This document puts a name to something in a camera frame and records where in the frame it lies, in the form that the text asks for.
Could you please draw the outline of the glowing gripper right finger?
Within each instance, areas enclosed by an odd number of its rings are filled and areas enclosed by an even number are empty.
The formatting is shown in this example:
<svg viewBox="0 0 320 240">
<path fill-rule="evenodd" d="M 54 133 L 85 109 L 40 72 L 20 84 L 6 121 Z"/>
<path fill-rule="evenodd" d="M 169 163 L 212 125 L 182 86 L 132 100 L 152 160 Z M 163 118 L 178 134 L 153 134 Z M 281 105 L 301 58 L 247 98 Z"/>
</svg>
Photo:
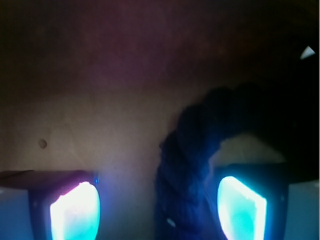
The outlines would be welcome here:
<svg viewBox="0 0 320 240">
<path fill-rule="evenodd" d="M 288 163 L 231 164 L 213 172 L 212 194 L 226 240 L 318 240 L 319 175 Z"/>
</svg>

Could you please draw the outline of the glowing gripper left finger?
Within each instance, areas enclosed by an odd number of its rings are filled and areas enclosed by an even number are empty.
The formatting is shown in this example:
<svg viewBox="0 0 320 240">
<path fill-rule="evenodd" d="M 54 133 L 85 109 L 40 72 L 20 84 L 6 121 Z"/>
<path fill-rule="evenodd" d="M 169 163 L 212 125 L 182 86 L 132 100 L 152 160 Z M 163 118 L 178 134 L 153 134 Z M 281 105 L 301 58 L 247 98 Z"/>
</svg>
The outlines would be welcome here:
<svg viewBox="0 0 320 240">
<path fill-rule="evenodd" d="M 94 240 L 101 219 L 98 175 L 85 170 L 0 173 L 2 240 Z"/>
</svg>

